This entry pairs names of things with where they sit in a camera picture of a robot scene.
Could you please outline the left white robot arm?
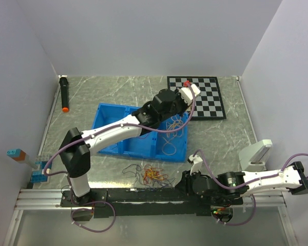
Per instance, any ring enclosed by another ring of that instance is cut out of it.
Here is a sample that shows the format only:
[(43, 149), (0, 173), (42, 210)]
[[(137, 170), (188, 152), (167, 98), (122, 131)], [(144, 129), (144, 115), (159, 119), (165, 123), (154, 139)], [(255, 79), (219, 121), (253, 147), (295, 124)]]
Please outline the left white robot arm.
[(193, 111), (199, 94), (195, 85), (174, 91), (162, 89), (151, 101), (114, 123), (82, 132), (77, 128), (69, 130), (60, 146), (59, 156), (67, 170), (73, 201), (85, 206), (91, 200), (87, 173), (92, 155), (120, 141), (159, 132), (161, 122), (175, 115), (182, 116), (188, 108)]

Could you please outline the blue three-compartment plastic bin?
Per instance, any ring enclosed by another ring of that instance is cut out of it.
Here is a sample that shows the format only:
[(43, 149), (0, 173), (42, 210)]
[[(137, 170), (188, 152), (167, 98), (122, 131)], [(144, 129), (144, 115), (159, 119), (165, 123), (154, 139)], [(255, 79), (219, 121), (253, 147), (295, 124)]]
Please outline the blue three-compartment plastic bin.
[[(136, 106), (100, 103), (92, 124), (94, 129), (112, 124), (132, 112)], [(150, 132), (105, 147), (100, 154), (167, 162), (184, 162), (187, 152), (187, 127), (173, 133)]]

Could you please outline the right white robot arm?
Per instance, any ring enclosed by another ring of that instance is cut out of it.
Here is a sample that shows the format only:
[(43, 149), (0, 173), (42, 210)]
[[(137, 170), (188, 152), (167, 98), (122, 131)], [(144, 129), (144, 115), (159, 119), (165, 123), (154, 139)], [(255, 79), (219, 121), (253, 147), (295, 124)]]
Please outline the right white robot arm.
[(300, 161), (284, 170), (264, 172), (226, 172), (210, 177), (201, 172), (184, 171), (175, 188), (186, 196), (194, 196), (212, 205), (227, 206), (234, 201), (267, 191), (286, 191), (292, 195), (308, 194), (308, 178)]

